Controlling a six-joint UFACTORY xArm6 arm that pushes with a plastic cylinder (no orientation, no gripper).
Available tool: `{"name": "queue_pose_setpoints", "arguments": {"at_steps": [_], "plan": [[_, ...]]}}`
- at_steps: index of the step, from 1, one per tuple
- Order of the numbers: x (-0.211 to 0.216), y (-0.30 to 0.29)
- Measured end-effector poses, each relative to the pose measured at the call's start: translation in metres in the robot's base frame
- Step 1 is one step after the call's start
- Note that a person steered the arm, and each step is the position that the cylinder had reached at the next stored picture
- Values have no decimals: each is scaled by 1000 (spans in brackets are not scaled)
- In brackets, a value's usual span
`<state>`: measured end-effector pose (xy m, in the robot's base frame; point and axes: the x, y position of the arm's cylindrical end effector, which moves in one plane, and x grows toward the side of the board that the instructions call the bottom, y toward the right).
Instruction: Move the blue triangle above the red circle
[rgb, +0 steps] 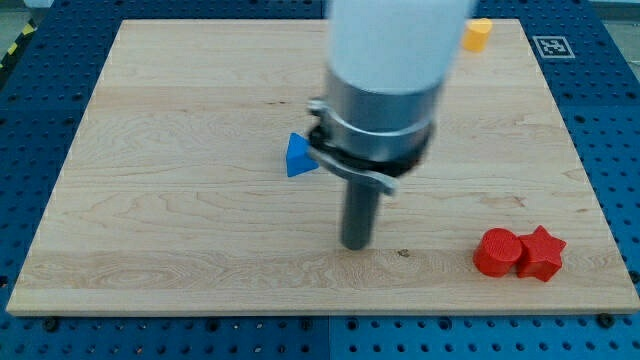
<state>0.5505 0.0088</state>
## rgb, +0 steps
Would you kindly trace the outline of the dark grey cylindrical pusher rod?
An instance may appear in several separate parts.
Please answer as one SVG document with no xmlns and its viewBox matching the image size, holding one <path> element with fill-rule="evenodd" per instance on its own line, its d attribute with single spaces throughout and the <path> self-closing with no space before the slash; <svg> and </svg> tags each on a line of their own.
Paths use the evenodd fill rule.
<svg viewBox="0 0 640 360">
<path fill-rule="evenodd" d="M 341 244 L 350 250 L 369 245 L 375 225 L 380 193 L 373 187 L 348 182 L 341 223 Z"/>
</svg>

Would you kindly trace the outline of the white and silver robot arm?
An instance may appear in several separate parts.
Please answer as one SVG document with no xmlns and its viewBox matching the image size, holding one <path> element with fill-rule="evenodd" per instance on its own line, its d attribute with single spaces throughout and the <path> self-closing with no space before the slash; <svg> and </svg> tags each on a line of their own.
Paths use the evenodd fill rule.
<svg viewBox="0 0 640 360">
<path fill-rule="evenodd" d="M 474 0 L 335 0 L 309 156 L 346 182 L 340 242 L 369 245 L 379 197 L 422 159 Z"/>
</svg>

